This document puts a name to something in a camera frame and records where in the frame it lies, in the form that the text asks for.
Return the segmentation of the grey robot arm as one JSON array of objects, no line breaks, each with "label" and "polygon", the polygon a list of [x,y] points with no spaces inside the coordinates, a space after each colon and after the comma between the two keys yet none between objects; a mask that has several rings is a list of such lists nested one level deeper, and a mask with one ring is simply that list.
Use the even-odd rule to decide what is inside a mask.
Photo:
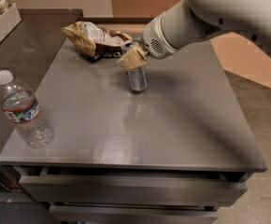
[{"label": "grey robot arm", "polygon": [[129,71],[191,43],[237,33],[271,58],[271,0],[181,0],[154,18],[118,60]]}]

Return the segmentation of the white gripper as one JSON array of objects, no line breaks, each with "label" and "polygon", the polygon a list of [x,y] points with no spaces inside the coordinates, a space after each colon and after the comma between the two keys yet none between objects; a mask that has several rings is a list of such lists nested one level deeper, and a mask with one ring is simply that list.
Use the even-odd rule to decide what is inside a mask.
[{"label": "white gripper", "polygon": [[[175,54],[178,50],[172,47],[164,36],[159,16],[148,23],[140,40],[150,56],[155,59],[164,59]],[[147,63],[148,53],[140,46],[132,46],[118,60],[118,65],[125,71],[135,69]]]}]

